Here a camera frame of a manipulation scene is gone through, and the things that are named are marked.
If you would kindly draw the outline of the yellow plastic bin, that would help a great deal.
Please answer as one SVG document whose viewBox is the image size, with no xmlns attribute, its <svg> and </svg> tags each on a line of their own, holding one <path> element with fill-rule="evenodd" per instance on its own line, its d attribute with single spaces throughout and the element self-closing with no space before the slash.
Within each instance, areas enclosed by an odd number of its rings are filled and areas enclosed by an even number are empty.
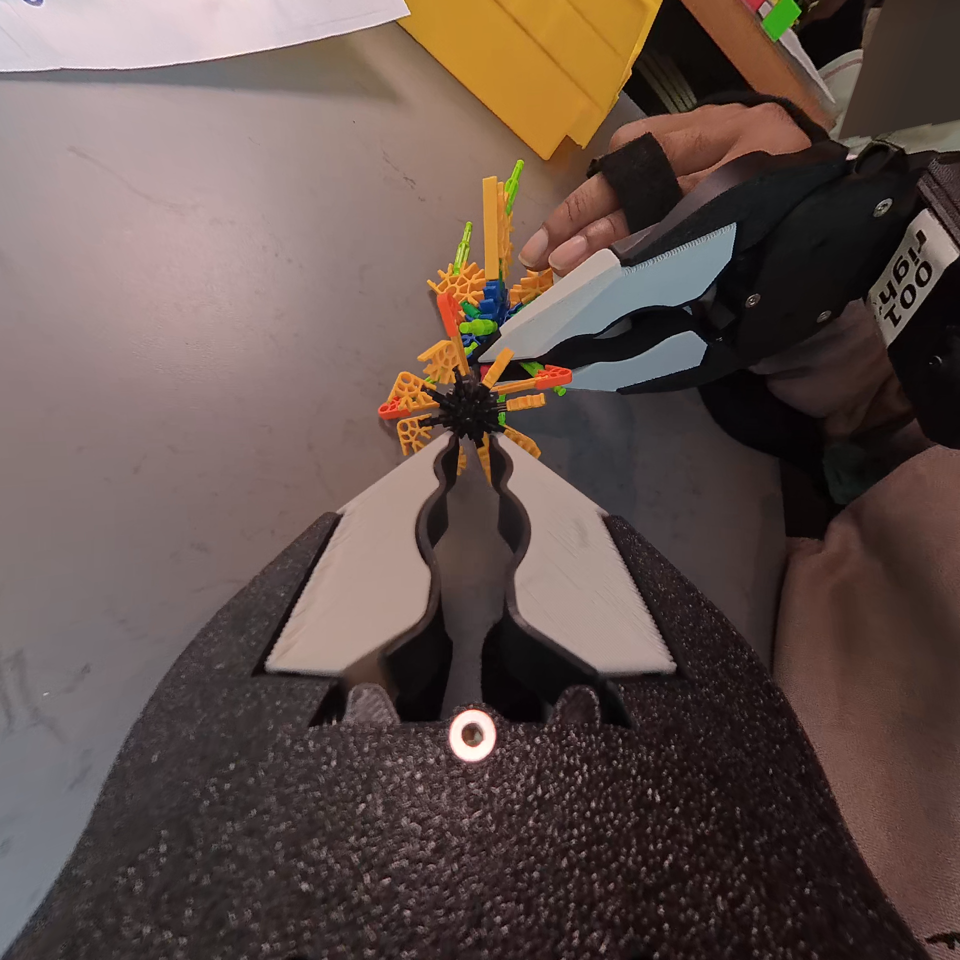
<svg viewBox="0 0 960 960">
<path fill-rule="evenodd" d="M 542 159 L 589 145 L 660 1 L 409 1 L 399 25 Z"/>
</svg>

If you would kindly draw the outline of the yellow black toy wheel assembly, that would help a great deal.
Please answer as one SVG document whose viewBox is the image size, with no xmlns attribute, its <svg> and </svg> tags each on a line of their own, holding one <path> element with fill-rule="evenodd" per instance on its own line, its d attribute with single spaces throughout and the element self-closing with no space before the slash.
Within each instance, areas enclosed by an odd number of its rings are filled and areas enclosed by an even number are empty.
<svg viewBox="0 0 960 960">
<path fill-rule="evenodd" d="M 378 409 L 382 421 L 395 424 L 402 453 L 423 450 L 434 430 L 442 428 L 459 440 L 458 473 L 467 465 L 466 443 L 471 442 L 486 478 L 491 479 L 490 442 L 496 434 L 540 458 L 542 451 L 534 439 L 510 426 L 507 416 L 543 407 L 549 391 L 564 391 L 571 384 L 572 371 L 523 363 L 526 377 L 507 381 L 505 375 L 514 357 L 510 349 L 503 349 L 486 367 L 471 364 L 478 346 L 463 344 L 462 305 L 453 294 L 444 292 L 438 295 L 438 310 L 447 338 L 418 356 L 424 365 L 423 376 L 410 371 L 398 374 Z"/>
</svg>

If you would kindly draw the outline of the person's right hand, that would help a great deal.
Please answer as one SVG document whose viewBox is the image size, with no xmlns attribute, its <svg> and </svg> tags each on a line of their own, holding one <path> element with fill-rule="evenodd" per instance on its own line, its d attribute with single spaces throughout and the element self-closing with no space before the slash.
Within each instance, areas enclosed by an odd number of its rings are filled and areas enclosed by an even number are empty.
<svg viewBox="0 0 960 960">
<path fill-rule="evenodd" d="M 729 103 L 620 126 L 608 150 L 616 151 L 645 135 L 652 135 L 664 151 L 682 194 L 737 157 L 754 152 L 791 154 L 811 145 L 782 106 Z M 518 259 L 530 270 L 551 268 L 562 277 L 633 232 L 615 189 L 604 174 L 595 174 L 547 217 L 522 246 Z"/>
</svg>

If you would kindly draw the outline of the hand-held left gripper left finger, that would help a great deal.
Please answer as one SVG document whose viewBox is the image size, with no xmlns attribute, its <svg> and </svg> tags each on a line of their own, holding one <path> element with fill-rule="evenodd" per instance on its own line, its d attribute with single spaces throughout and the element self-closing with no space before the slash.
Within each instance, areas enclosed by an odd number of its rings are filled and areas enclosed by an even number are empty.
<svg viewBox="0 0 960 960">
<path fill-rule="evenodd" d="M 342 507 L 266 672 L 328 678 L 342 694 L 374 683 L 401 720 L 440 718 L 452 641 L 435 547 L 448 529 L 459 452 L 458 438 L 442 434 Z"/>
</svg>

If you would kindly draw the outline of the person's torso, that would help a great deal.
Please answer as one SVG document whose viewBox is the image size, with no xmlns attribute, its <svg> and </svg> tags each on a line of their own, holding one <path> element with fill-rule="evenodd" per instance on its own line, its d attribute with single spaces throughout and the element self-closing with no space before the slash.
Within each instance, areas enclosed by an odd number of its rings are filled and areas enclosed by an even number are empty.
<svg viewBox="0 0 960 960">
<path fill-rule="evenodd" d="M 958 958 L 959 454 L 934 446 L 792 540 L 774 677 L 858 849 Z"/>
</svg>

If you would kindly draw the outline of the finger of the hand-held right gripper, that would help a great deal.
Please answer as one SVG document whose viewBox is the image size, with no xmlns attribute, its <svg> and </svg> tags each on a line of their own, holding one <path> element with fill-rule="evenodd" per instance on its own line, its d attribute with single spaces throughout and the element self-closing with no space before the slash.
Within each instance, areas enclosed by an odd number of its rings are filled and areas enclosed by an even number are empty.
<svg viewBox="0 0 960 960">
<path fill-rule="evenodd" d="M 577 337 L 558 345 L 559 366 L 572 371 L 573 390 L 613 393 L 697 369 L 708 342 L 692 330 L 658 342 L 641 330 L 612 338 Z"/>
<path fill-rule="evenodd" d="M 737 232 L 730 223 L 629 267 L 601 249 L 507 321 L 477 361 L 508 350 L 519 364 L 700 364 L 709 335 L 689 305 L 732 261 Z"/>
</svg>

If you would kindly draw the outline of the large blue green toy assembly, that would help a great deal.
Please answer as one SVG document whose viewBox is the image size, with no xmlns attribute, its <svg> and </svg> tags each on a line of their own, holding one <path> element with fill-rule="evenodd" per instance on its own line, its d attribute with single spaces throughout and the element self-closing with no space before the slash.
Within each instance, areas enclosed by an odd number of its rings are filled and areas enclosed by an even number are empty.
<svg viewBox="0 0 960 960">
<path fill-rule="evenodd" d="M 428 286 L 438 297 L 447 294 L 457 311 L 456 330 L 464 358 L 478 364 L 478 356 L 486 343 L 498 334 L 500 327 L 553 285 L 551 269 L 527 270 L 520 282 L 507 288 L 503 279 L 486 280 L 485 271 L 476 263 L 468 263 L 473 223 L 467 221 L 455 258 L 446 270 L 438 271 L 438 281 Z"/>
</svg>

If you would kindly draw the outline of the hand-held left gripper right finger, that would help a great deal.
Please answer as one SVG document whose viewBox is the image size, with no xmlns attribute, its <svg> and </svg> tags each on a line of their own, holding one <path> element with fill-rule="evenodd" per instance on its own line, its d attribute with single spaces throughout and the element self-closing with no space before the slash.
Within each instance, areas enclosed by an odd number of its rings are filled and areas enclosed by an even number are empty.
<svg viewBox="0 0 960 960">
<path fill-rule="evenodd" d="M 492 439 L 511 560 L 484 642 L 484 701 L 511 721 L 627 721 L 620 684 L 675 660 L 594 501 L 509 438 Z"/>
</svg>

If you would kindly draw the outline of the pink green block pair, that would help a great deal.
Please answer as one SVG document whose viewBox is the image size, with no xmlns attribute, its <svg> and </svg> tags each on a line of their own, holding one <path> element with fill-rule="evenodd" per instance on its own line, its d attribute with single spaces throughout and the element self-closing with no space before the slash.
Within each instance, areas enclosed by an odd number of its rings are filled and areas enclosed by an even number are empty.
<svg viewBox="0 0 960 960">
<path fill-rule="evenodd" d="M 797 1 L 745 1 L 745 5 L 756 14 L 765 34 L 772 42 L 779 42 L 800 19 L 802 6 Z"/>
</svg>

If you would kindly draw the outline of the person's right forearm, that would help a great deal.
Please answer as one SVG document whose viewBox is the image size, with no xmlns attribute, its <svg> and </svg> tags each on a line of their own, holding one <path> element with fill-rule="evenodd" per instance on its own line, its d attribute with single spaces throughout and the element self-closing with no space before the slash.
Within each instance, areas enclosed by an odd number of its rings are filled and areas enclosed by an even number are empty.
<svg viewBox="0 0 960 960">
<path fill-rule="evenodd" d="M 860 300 L 811 338 L 699 393 L 728 436 L 805 470 L 846 441 L 895 463 L 933 447 Z"/>
</svg>

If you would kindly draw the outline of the white instruction sheet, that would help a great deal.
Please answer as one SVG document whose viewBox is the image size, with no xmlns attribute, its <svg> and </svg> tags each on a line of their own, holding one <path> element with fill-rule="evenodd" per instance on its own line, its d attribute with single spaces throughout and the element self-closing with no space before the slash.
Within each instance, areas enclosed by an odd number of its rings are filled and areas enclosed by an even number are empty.
<svg viewBox="0 0 960 960">
<path fill-rule="evenodd" d="M 202 63 L 339 37 L 409 13 L 403 1 L 3 1 L 1 70 Z"/>
</svg>

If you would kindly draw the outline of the grey desk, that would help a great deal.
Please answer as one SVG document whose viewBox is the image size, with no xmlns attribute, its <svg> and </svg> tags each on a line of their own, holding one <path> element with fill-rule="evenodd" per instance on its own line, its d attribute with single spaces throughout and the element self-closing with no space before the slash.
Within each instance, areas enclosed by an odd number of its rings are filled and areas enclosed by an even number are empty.
<svg viewBox="0 0 960 960">
<path fill-rule="evenodd" d="M 482 179 L 521 245 L 640 113 L 544 162 L 394 24 L 1 93 L 5 950 L 186 644 L 400 461 Z"/>
</svg>

